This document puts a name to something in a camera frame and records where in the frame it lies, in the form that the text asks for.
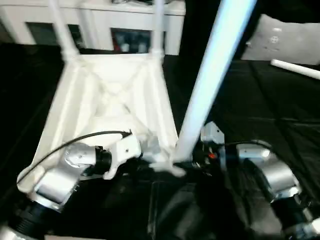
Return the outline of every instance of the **gray cushion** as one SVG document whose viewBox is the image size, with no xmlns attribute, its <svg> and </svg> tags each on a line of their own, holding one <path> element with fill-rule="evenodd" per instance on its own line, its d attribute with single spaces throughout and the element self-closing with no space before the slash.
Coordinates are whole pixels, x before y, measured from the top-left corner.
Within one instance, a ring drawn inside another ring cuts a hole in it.
<svg viewBox="0 0 320 240">
<path fill-rule="evenodd" d="M 282 22 L 262 14 L 242 59 L 320 64 L 320 23 Z"/>
</svg>

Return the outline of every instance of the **light blue pole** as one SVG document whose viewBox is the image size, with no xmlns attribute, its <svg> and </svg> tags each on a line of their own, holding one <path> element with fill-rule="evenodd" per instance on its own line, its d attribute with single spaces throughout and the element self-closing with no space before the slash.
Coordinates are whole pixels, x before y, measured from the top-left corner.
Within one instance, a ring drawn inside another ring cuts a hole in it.
<svg viewBox="0 0 320 240">
<path fill-rule="evenodd" d="M 188 161 L 257 0 L 222 0 L 211 30 L 176 148 L 175 162 Z"/>
</svg>

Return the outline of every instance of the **black tablecloth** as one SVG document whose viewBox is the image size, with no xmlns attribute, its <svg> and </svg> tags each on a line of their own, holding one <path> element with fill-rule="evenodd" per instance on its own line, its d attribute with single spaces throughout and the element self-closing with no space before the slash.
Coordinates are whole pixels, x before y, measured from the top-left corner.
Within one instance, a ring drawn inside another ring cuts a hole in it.
<svg viewBox="0 0 320 240">
<path fill-rule="evenodd" d="M 83 54 L 105 54 L 83 50 Z M 2 159 L 1 220 L 20 197 L 17 174 L 30 164 L 63 62 L 58 47 L 0 46 Z M 179 131 L 198 67 L 165 56 L 164 75 Z M 320 200 L 320 82 L 261 61 L 233 61 L 207 121 L 226 141 L 270 143 L 304 189 Z M 230 182 L 189 172 L 184 178 L 151 170 L 112 181 L 92 180 L 79 191 L 57 234 L 119 239 L 275 239 L 281 225 L 246 169 L 229 169 Z"/>
</svg>

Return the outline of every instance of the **white cylindrical rod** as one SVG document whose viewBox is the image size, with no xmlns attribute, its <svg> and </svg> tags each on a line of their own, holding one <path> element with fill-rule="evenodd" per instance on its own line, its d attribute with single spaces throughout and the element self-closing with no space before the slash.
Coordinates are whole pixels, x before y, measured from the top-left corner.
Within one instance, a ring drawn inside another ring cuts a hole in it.
<svg viewBox="0 0 320 240">
<path fill-rule="evenodd" d="M 53 27 L 61 46 L 63 58 L 68 61 L 76 57 L 79 54 L 79 51 L 76 48 L 72 35 L 65 24 L 64 17 L 57 1 L 58 0 L 49 0 L 48 3 L 54 21 Z"/>
<path fill-rule="evenodd" d="M 314 69 L 276 59 L 271 60 L 271 65 L 320 80 L 320 71 Z"/>
<path fill-rule="evenodd" d="M 222 0 L 193 88 L 174 162 L 189 161 L 257 0 Z"/>
<path fill-rule="evenodd" d="M 164 55 L 164 14 L 165 14 L 165 1 L 154 0 L 154 14 L 153 14 L 153 31 L 151 40 L 151 52 L 152 54 L 159 56 Z"/>
</svg>

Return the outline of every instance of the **white cabinet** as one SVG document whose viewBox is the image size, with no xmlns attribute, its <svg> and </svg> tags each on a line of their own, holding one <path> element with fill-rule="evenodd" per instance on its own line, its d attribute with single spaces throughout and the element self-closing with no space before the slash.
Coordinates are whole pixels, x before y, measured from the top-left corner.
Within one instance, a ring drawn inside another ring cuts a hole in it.
<svg viewBox="0 0 320 240">
<path fill-rule="evenodd" d="M 127 50 L 143 52 L 150 46 L 153 6 L 137 2 L 112 4 L 110 0 L 60 0 L 59 4 L 79 47 L 124 50 L 126 46 Z M 164 13 L 165 54 L 178 55 L 185 2 L 166 4 Z M 57 45 L 46 0 L 0 0 L 0 17 L 16 43 Z"/>
</svg>

